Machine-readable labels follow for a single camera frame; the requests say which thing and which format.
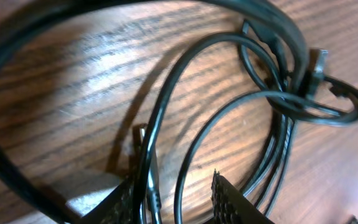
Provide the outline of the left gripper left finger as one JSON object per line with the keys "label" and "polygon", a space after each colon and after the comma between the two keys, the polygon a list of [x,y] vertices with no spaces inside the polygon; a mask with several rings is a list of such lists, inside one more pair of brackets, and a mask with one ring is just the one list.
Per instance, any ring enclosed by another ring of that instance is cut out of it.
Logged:
{"label": "left gripper left finger", "polygon": [[80,219],[80,224],[133,223],[133,178],[119,184],[98,206]]}

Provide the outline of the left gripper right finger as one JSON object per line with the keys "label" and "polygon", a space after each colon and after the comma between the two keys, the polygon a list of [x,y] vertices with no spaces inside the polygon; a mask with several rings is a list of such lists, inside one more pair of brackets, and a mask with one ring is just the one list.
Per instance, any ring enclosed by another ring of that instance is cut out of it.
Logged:
{"label": "left gripper right finger", "polygon": [[217,171],[213,174],[211,190],[214,223],[273,224]]}

